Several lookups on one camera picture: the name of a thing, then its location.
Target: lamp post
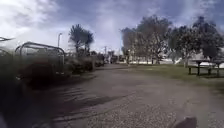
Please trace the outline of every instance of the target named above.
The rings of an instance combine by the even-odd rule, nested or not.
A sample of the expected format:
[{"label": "lamp post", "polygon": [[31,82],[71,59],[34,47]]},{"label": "lamp post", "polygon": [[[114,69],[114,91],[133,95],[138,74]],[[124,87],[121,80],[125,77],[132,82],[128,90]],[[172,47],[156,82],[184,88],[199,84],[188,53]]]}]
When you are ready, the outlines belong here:
[{"label": "lamp post", "polygon": [[58,47],[59,47],[59,45],[60,45],[60,36],[62,35],[62,33],[59,33],[58,34]]}]

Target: sky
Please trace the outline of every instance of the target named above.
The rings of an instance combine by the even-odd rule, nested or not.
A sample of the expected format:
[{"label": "sky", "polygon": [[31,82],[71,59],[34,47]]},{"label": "sky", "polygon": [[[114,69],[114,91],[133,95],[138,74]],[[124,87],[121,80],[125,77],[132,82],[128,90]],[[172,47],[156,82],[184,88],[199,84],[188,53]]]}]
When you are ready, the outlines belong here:
[{"label": "sky", "polygon": [[199,15],[224,30],[224,0],[0,0],[0,36],[15,38],[0,45],[16,48],[26,41],[69,49],[69,30],[81,24],[93,32],[93,50],[122,46],[120,30],[136,27],[143,16],[190,25]]}]

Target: pole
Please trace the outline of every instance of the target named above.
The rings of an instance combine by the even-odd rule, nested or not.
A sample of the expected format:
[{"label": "pole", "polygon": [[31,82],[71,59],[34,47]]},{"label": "pole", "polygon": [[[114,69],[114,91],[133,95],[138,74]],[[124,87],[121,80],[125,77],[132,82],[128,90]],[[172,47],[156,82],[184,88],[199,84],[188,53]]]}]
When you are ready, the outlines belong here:
[{"label": "pole", "polygon": [[120,62],[120,48],[118,50],[118,62]]},{"label": "pole", "polygon": [[58,47],[59,47],[59,45],[60,45],[60,36],[62,35],[62,33],[59,33],[58,34]]},{"label": "pole", "polygon": [[105,52],[105,55],[104,55],[103,61],[107,61],[107,46],[104,47],[104,52]]}]

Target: paved road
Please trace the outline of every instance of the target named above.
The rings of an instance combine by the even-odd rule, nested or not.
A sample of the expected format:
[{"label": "paved road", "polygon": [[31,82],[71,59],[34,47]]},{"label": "paved road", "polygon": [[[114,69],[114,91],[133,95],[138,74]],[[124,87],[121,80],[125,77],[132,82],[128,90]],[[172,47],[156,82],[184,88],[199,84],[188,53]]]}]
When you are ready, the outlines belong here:
[{"label": "paved road", "polygon": [[223,99],[205,87],[116,65],[87,76],[36,92],[23,111],[8,119],[9,126],[168,128],[189,116],[197,118],[200,128],[224,127]]}]

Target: tree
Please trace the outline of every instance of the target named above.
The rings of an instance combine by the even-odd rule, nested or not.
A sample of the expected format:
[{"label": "tree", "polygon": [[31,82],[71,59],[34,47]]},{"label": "tree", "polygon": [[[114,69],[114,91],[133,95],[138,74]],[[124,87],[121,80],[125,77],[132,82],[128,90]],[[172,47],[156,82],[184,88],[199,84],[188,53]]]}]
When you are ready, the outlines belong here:
[{"label": "tree", "polygon": [[114,56],[114,51],[108,51],[109,56]]},{"label": "tree", "polygon": [[105,60],[105,57],[104,57],[103,54],[98,53],[98,54],[97,54],[97,59],[100,60],[100,61],[104,61],[104,60]]},{"label": "tree", "polygon": [[198,45],[200,45],[204,57],[217,59],[224,43],[223,37],[217,31],[215,23],[206,21],[203,16],[200,16],[193,24],[193,28],[197,32]]},{"label": "tree", "polygon": [[79,56],[79,57],[84,57],[84,55],[85,55],[85,49],[84,49],[84,48],[80,48],[80,49],[78,50],[78,56]]},{"label": "tree", "polygon": [[196,31],[187,26],[173,29],[168,45],[172,52],[181,55],[185,66],[187,66],[188,59],[192,54],[200,51]]},{"label": "tree", "polygon": [[130,57],[129,56],[129,50],[126,49],[125,47],[122,47],[121,50],[122,50],[122,53],[123,53],[123,55],[126,59],[126,63],[129,64],[129,57]]},{"label": "tree", "polygon": [[69,35],[70,35],[69,40],[73,43],[76,53],[78,53],[79,48],[84,45],[85,41],[84,29],[81,27],[80,24],[77,24],[75,27],[72,26]]},{"label": "tree", "polygon": [[89,53],[90,45],[94,41],[93,33],[91,33],[90,31],[84,31],[84,34],[85,34],[85,41],[84,41],[85,53]]},{"label": "tree", "polygon": [[178,51],[169,51],[167,53],[167,57],[172,59],[173,64],[175,64],[175,61],[181,57],[181,53]]},{"label": "tree", "polygon": [[138,25],[138,31],[142,34],[142,39],[147,53],[151,52],[151,58],[156,58],[159,64],[160,54],[167,47],[167,39],[171,30],[171,22],[166,18],[158,18],[156,15],[144,17]]},{"label": "tree", "polygon": [[133,29],[130,28],[124,28],[121,30],[122,33],[122,40],[123,40],[123,52],[128,53],[126,55],[126,62],[129,64],[129,59],[131,53],[133,53],[134,50],[134,42],[135,42],[135,32]]},{"label": "tree", "polygon": [[135,59],[137,57],[137,61],[139,63],[140,57],[147,57],[146,54],[148,53],[148,50],[146,50],[146,42],[144,42],[142,33],[135,31],[135,41],[133,46]]}]

